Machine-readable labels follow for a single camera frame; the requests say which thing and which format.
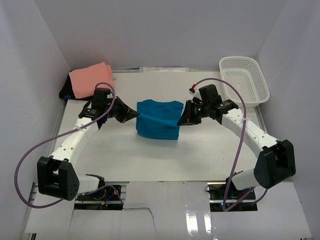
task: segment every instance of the white wall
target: white wall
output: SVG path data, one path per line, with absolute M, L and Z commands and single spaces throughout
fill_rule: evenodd
M 33 0 L 0 0 L 0 239 L 19 239 L 27 207 L 14 187 L 21 156 L 51 137 L 63 101 L 58 92 L 70 68 Z M 21 166 L 28 199 L 40 147 Z
M 35 0 L 72 69 L 255 58 L 287 0 Z
M 320 2 L 288 1 L 257 60 L 271 94 L 261 106 L 266 127 L 294 145 L 293 182 L 312 236 L 320 239 Z

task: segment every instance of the white table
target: white table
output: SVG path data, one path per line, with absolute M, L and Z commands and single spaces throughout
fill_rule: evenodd
M 188 89 L 193 83 L 208 77 L 218 78 L 219 73 L 116 73 L 114 77 L 116 95 L 136 109 L 137 102 L 146 99 L 185 103 L 192 97 Z M 217 86 L 224 99 L 219 82 L 208 81 L 202 86 L 210 83 Z M 68 101 L 60 133 L 73 128 L 83 105 L 83 101 Z M 248 117 L 262 127 L 259 124 L 262 119 L 259 119 L 256 111 L 249 108 Z M 206 118 L 200 125 L 181 127 L 177 141 L 143 138 L 137 135 L 135 127 L 135 120 L 121 124 L 109 119 L 83 150 L 75 168 L 77 174 L 100 175 L 108 182 L 132 182 L 221 181 L 230 173 L 239 138 L 216 121 Z M 63 140 L 58 139 L 56 146 Z M 253 168 L 255 163 L 254 154 L 244 144 L 237 170 Z M 255 192 L 260 196 L 263 189 L 258 187 Z M 39 197 L 43 203 L 53 201 L 48 196 Z M 131 240 L 155 239 L 153 217 L 147 209 L 73 211 L 73 204 L 63 201 L 51 208 L 32 209 L 25 232 L 38 233 L 36 240 L 106 237 L 116 240 L 118 236 Z M 252 212 L 212 212 L 214 239 L 291 240 L 311 237 L 299 197 L 291 182 L 280 183 L 270 189 L 257 206 L 258 211 Z M 168 233 L 173 236 L 175 229 L 168 229 Z
M 124 103 L 192 99 L 189 88 L 219 72 L 115 73 L 115 91 Z M 224 99 L 222 84 L 215 84 Z M 85 103 L 68 100 L 59 133 L 72 129 Z M 254 108 L 248 117 L 259 124 Z M 57 140 L 57 146 L 64 138 Z M 156 140 L 137 134 L 136 119 L 124 124 L 109 119 L 83 150 L 75 167 L 77 175 L 96 174 L 108 182 L 129 181 L 221 181 L 230 174 L 239 138 L 217 121 L 204 118 L 197 126 L 182 126 L 178 140 Z M 256 157 L 244 144 L 236 170 L 255 167 Z

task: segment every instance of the white panel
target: white panel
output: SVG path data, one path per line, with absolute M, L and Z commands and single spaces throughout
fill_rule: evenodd
M 157 240 L 210 240 L 211 216 L 206 182 L 130 182 L 125 209 L 148 208 Z
M 319 1 L 288 1 L 257 57 L 270 90 L 261 106 L 265 124 L 270 134 L 293 143 L 293 182 L 315 239 L 320 239 L 319 43 Z
M 37 191 L 34 204 L 42 206 L 56 202 L 57 200 L 59 199 L 56 197 L 40 194 L 39 191 Z M 67 234 L 74 206 L 75 199 L 71 201 L 64 200 L 47 208 L 32 208 L 28 215 L 24 233 L 42 233 L 47 236 L 56 232 L 59 234 Z
M 72 69 L 218 70 L 255 57 L 286 0 L 35 0 Z
M 257 197 L 264 193 L 257 187 Z M 212 235 L 217 240 L 299 240 L 311 234 L 299 197 L 291 182 L 269 189 L 258 211 L 212 212 Z
M 62 107 L 58 93 L 69 66 L 33 0 L 0 1 L 0 232 L 18 239 L 27 206 L 14 187 L 22 155 L 53 135 Z M 19 185 L 28 199 L 40 147 L 21 166 Z
M 74 210 L 68 234 L 37 233 L 36 240 L 156 240 L 149 209 Z

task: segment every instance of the white plastic basket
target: white plastic basket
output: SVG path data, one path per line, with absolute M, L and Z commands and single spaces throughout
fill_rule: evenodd
M 219 62 L 222 80 L 237 89 L 247 108 L 254 108 L 267 101 L 270 92 L 258 62 L 246 56 L 228 56 Z M 223 84 L 226 97 L 243 107 L 238 95 Z

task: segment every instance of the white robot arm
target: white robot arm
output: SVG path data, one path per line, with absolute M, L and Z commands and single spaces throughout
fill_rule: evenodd
M 87 125 L 103 115 L 111 104 L 111 91 L 96 88 L 93 100 L 88 102 L 79 114 L 75 129 Z M 37 162 L 38 189 L 41 194 L 71 201 L 77 194 L 96 190 L 104 185 L 104 178 L 86 174 L 77 176 L 75 166 L 88 141 L 99 131 L 109 118 L 125 123 L 139 115 L 129 108 L 120 98 L 115 97 L 111 111 L 97 122 L 68 135 L 64 142 L 50 154 Z
M 243 127 L 243 113 L 231 100 L 222 101 L 216 86 L 211 84 L 193 92 L 193 100 L 186 101 L 178 126 L 197 125 L 201 118 L 210 117 L 230 129 L 238 137 Z M 86 104 L 74 128 L 79 128 L 101 116 L 108 109 L 110 90 L 97 88 L 91 108 Z M 38 189 L 45 195 L 72 200 L 77 194 L 91 192 L 105 184 L 97 175 L 77 176 L 74 167 L 87 142 L 95 135 L 108 118 L 115 117 L 124 123 L 139 115 L 116 97 L 111 111 L 101 120 L 69 135 L 49 157 L 41 157 L 37 163 Z M 236 174 L 232 187 L 240 191 L 262 186 L 266 189 L 282 182 L 296 173 L 293 145 L 279 141 L 247 120 L 244 142 L 257 157 L 255 168 Z
M 178 126 L 197 125 L 201 118 L 210 117 L 230 129 L 239 138 L 243 128 L 243 113 L 231 100 L 222 101 L 215 85 L 210 84 L 195 91 L 186 101 Z M 279 141 L 246 120 L 245 144 L 257 157 L 255 168 L 239 172 L 231 180 L 232 187 L 244 190 L 257 186 L 269 189 L 296 173 L 294 148 L 288 140 Z

